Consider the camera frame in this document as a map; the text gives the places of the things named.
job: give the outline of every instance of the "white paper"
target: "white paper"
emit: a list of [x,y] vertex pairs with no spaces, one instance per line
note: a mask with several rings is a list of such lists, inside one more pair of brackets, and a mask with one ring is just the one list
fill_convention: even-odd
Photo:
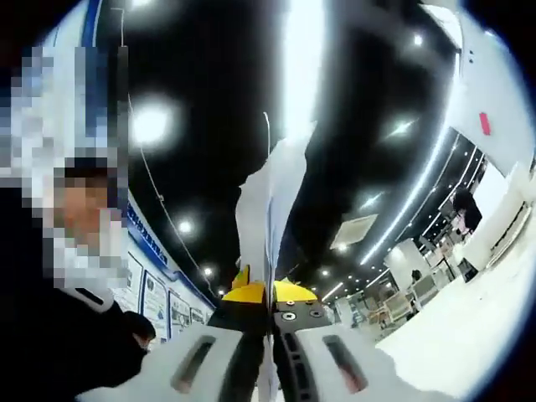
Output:
[[128,253],[126,286],[111,289],[117,304],[124,312],[138,312],[142,273],[142,264]]

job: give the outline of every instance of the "chair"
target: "chair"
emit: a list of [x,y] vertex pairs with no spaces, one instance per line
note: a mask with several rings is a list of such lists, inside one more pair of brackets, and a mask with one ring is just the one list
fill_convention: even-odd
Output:
[[387,299],[384,304],[391,322],[396,322],[413,311],[410,301],[400,291]]

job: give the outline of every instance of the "black slot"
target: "black slot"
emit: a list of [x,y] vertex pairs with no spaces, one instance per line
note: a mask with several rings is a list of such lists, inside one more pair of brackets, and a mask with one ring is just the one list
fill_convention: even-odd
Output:
[[209,350],[214,344],[214,339],[204,339],[195,352],[185,360],[172,380],[172,386],[182,394],[188,394],[195,375],[198,373],[201,364],[209,354]]
[[296,340],[294,339],[292,334],[286,333],[284,336],[285,336],[286,347],[288,348],[289,352],[292,352],[292,353],[297,352],[298,346],[296,345]]
[[297,363],[296,366],[296,380],[298,383],[299,389],[308,389],[309,388],[309,380],[307,379],[307,375],[305,372],[305,366],[303,363]]
[[356,394],[367,388],[369,384],[363,374],[363,370],[353,359],[352,354],[350,354],[341,339],[336,336],[331,336],[325,337],[323,340],[327,346],[327,350],[329,350],[333,360],[335,360],[335,364],[341,370],[341,375],[344,377],[348,390],[351,393]]

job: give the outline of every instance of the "wall poster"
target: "wall poster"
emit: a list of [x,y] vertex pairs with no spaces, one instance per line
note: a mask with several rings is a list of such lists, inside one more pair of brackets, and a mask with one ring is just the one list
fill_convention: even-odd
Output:
[[190,326],[190,305],[175,291],[169,290],[169,337],[173,338]]
[[192,322],[195,321],[195,322],[201,322],[202,324],[204,324],[204,317],[203,317],[203,313],[201,312],[201,310],[195,307],[190,307],[190,312],[192,314]]
[[126,287],[111,289],[117,304],[124,312],[138,312],[140,304],[140,285],[143,265],[128,253],[128,276]]
[[140,313],[152,322],[157,337],[149,345],[149,349],[168,340],[168,292],[149,271],[143,271],[142,303]]

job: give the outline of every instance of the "red sign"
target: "red sign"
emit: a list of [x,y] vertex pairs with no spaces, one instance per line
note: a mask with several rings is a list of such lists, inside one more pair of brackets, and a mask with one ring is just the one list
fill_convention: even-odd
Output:
[[480,114],[480,124],[482,125],[482,131],[485,136],[492,135],[492,128],[489,126],[489,120],[487,119],[486,113]]

